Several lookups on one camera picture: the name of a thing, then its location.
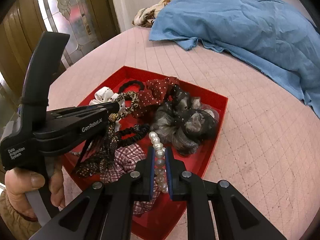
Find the sleeve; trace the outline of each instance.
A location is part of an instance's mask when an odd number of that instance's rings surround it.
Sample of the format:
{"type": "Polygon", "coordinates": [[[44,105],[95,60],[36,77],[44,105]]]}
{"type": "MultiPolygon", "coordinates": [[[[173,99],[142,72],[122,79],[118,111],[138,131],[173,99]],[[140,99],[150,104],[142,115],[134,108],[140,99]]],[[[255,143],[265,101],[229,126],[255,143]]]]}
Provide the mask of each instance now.
{"type": "Polygon", "coordinates": [[[27,221],[15,211],[9,202],[6,190],[0,196],[0,215],[17,240],[28,240],[41,228],[38,222],[27,221]]]}

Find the metal screw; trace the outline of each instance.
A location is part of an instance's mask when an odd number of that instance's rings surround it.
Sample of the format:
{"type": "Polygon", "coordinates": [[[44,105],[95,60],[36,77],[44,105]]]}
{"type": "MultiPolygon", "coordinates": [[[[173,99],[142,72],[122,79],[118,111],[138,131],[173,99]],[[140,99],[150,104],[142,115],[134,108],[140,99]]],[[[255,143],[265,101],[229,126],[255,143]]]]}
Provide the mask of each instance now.
{"type": "Polygon", "coordinates": [[[227,182],[226,180],[220,181],[219,184],[220,184],[221,187],[229,187],[229,185],[230,185],[229,182],[227,182]]]}
{"type": "Polygon", "coordinates": [[[140,172],[138,172],[138,171],[132,171],[132,172],[130,173],[130,176],[133,177],[133,178],[137,178],[137,177],[140,176],[140,172]]]}
{"type": "Polygon", "coordinates": [[[92,184],[92,187],[93,187],[94,189],[99,189],[99,188],[102,187],[102,183],[99,182],[99,181],[96,181],[95,183],[92,184]]]}
{"type": "Polygon", "coordinates": [[[192,173],[190,171],[183,171],[182,172],[182,177],[190,178],[191,175],[192,175],[192,173]]]}

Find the fingernail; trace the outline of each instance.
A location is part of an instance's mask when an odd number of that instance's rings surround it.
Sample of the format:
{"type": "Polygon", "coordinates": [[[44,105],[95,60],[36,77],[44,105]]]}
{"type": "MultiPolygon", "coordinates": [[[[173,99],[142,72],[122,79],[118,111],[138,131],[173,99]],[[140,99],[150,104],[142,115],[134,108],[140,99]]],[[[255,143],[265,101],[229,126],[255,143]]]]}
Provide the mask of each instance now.
{"type": "Polygon", "coordinates": [[[44,177],[38,173],[31,173],[32,187],[39,188],[44,185],[44,177]]]}
{"type": "Polygon", "coordinates": [[[60,203],[60,207],[61,208],[65,208],[66,207],[66,199],[65,199],[65,197],[62,198],[61,203],[60,203]]]}

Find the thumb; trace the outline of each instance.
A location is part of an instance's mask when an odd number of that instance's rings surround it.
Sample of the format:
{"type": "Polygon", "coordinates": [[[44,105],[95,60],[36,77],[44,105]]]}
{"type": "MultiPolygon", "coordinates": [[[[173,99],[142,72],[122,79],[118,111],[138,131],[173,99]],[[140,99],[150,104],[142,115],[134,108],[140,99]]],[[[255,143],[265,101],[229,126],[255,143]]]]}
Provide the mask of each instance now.
{"type": "Polygon", "coordinates": [[[5,185],[7,191],[22,194],[41,188],[45,183],[44,177],[36,172],[15,168],[6,173],[5,185]]]}
{"type": "Polygon", "coordinates": [[[15,168],[5,174],[5,185],[10,204],[16,211],[31,218],[36,215],[25,192],[37,190],[44,183],[45,179],[41,174],[25,169],[15,168]]]}

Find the blue cloth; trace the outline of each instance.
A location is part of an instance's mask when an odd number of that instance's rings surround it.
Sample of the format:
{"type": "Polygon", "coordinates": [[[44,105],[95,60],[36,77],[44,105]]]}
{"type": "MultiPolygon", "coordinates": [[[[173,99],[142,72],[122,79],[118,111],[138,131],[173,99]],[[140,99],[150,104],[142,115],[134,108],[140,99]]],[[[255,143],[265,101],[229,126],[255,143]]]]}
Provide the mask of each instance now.
{"type": "Polygon", "coordinates": [[[183,49],[200,40],[258,68],[320,117],[320,35],[281,0],[173,0],[158,14],[151,41],[183,49]]]}

